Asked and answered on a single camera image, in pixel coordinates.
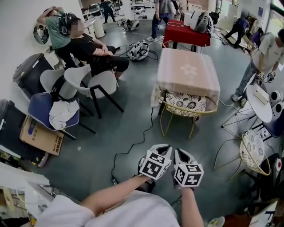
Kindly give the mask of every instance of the floor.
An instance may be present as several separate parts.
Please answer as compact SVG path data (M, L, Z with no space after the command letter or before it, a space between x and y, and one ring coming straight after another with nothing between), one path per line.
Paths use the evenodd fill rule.
M150 35L151 20L141 20L139 28L135 31ZM105 25L106 35L101 40L107 45L123 46L146 39L146 36L138 34L122 34L121 28L115 23ZM203 54L212 57L219 83L221 87L220 99L226 104L233 104L230 97L239 84L243 73L250 61L249 55L242 50L235 50L231 46L224 46L220 40L212 38L210 47L202 48ZM153 43L150 49L161 53L160 45ZM71 127L69 132L77 137L72 141L64 138L63 146L59 157L50 157L43 168L34 169L35 172L45 175L51 184L69 196L83 200L89 194L112 185L111 169L114 164L116 153L125 153L133 143L143 140L143 130L151 126L150 96L155 83L158 61L145 58L140 62L131 62L129 69L119 80L119 89L113 98L125 110L119 112L108 100L99 100L99 106L103 115L98 119L96 115L82 117L82 122L93 128L97 134L93 135L80 126ZM283 88L284 77L278 73L273 84L268 85L272 91L276 87ZM81 99L95 113L91 100ZM190 152L195 159L202 164L205 174L201 185L194 194L201 215L204 220L242 211L251 200L239 200L240 194L251 185L247 176L235 177L231 181L228 178L234 173L238 166L235 161L219 170L213 169L215 156L227 139L234 138L230 133L221 128L221 124L233 113L234 108L225 107L219 102L218 110L208 116L201 117L196 122L193 135L187 139L191 120L174 117L166 137L163 137L160 130L160 118L158 107L153 110L153 128L146 132L145 143L133 147L129 155L118 156L114 175L119 181L132 177L137 172L137 164L154 144L170 144L173 148L181 148ZM253 124L254 120L244 121L242 130ZM238 132L237 125L232 125L231 130ZM275 152L278 152L280 139L270 139ZM228 143L220 155L219 165L237 157L239 142ZM266 145L266 155L273 154ZM174 167L157 181L154 194L174 202L180 191L173 189L170 172ZM180 205L175 210L180 215Z

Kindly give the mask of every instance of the blue chair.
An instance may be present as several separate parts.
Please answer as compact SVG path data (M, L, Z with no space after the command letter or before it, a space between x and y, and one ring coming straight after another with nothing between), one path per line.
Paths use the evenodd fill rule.
M52 109L52 106L53 106L53 100L52 100L52 97L49 93L44 92L44 93L34 94L31 97L30 104L28 106L28 114L32 118L34 118L36 121L38 121L39 123L41 123L42 125L47 127L48 129L50 129L52 131L57 131L49 123L49 112ZM79 124L80 126L89 130L90 132L92 132L94 134L96 133L94 130L92 130L89 127L80 123L80 121L79 121L79 110L76 112L76 114L73 117L70 118L70 120L68 120L66 122L66 124L67 124L66 128L74 126L76 124ZM73 140L76 139L73 135L66 132L65 130L60 130L60 132L62 132L64 135L66 135L67 137L69 137Z
M278 138L279 136L284 134L284 111L282 111L280 117L275 120L271 120L269 123L262 122L260 125L253 127L252 129L256 129L262 126L259 130L266 128L266 130L270 133L270 136L265 138L263 141L270 139L271 137Z

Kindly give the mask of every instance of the green t-shirt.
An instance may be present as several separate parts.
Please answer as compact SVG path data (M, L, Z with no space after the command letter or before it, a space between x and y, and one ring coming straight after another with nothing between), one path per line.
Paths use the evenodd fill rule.
M56 15L62 15L64 13L63 10L59 10ZM59 18L56 16L49 16L46 18L46 25L48 29L48 34L54 49L58 49L66 46L70 43L71 39L69 36L63 36L59 32Z

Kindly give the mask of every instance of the cardboard box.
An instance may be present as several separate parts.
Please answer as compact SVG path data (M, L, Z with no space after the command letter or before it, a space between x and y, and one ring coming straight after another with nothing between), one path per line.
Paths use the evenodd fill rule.
M59 155L64 135L51 131L27 116L20 133L20 140L53 155Z

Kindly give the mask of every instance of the red tablecloth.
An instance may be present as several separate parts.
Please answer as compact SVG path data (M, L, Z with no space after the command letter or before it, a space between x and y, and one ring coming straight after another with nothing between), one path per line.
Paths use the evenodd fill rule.
M169 23L180 23L183 21L169 20ZM210 46L210 36L207 33L199 33L192 30L189 26L177 27L172 25L167 25L165 37L163 43L168 47L168 41L175 41L178 43L187 43L191 45L196 45L200 47Z

